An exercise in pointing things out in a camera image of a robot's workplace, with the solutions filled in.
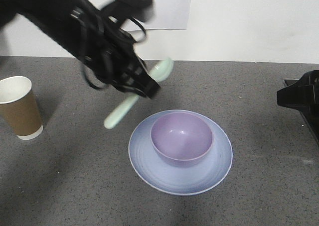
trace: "robotic arm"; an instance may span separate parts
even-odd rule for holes
[[[122,92],[152,98],[160,89],[134,52],[137,41],[121,29],[126,20],[143,26],[152,15],[153,0],[113,0],[101,9],[88,0],[0,0],[0,27],[19,13],[38,26],[82,63],[97,79]]]

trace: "gray speckled countertop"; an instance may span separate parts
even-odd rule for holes
[[[1,79],[32,80],[44,121],[39,137],[22,141],[0,118],[0,225],[317,226],[319,147],[301,115],[276,102],[284,78],[317,68],[176,61],[154,100],[140,99],[106,130],[105,116],[126,95],[89,88],[77,60],[0,57]],[[172,196],[133,170],[134,128],[169,109],[201,113],[230,138],[233,166],[214,189]]]

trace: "plastic spoon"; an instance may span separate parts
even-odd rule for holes
[[[151,70],[150,77],[156,82],[164,81],[173,70],[173,61],[170,58],[166,58],[158,62]],[[139,95],[130,94],[124,101],[122,101],[104,120],[104,127],[107,129],[114,128],[122,118],[128,113],[128,111],[134,106],[139,99]]]

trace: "bowl rim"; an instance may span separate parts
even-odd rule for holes
[[[164,153],[162,153],[162,152],[155,146],[155,144],[154,144],[154,142],[153,142],[153,138],[152,138],[152,130],[153,130],[154,125],[155,125],[155,124],[157,123],[157,121],[158,121],[159,119],[161,119],[162,117],[167,116],[167,115],[170,115],[170,114],[176,114],[176,113],[182,113],[182,114],[192,115],[192,116],[194,116],[194,117],[200,119],[200,120],[209,128],[210,133],[211,133],[211,144],[210,144],[209,148],[208,148],[203,154],[201,154],[201,155],[199,155],[199,156],[196,156],[196,157],[194,157],[194,158],[190,158],[190,159],[176,159],[176,158],[173,158],[173,157],[170,157],[170,156],[165,155]],[[159,153],[160,155],[162,155],[163,157],[165,157],[165,158],[167,158],[167,159],[174,160],[174,161],[179,161],[179,162],[193,161],[193,160],[197,160],[197,159],[199,159],[199,158],[201,158],[201,157],[204,157],[204,156],[212,149],[213,144],[214,144],[214,132],[213,132],[213,130],[211,129],[211,127],[210,127],[203,119],[201,119],[199,116],[197,116],[196,114],[193,114],[192,112],[189,112],[189,111],[185,111],[185,112],[184,112],[183,110],[178,111],[178,112],[173,112],[173,113],[167,113],[167,114],[162,115],[162,116],[160,116],[159,118],[157,118],[157,119],[153,122],[153,124],[152,124],[152,126],[151,126],[150,138],[151,138],[152,146],[153,146],[153,148],[156,150],[157,153]]]

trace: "spoon handle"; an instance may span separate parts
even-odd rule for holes
[[[104,126],[107,129],[115,127],[122,118],[128,113],[128,111],[134,106],[139,99],[139,95],[130,94],[125,100],[123,100],[104,120]]]

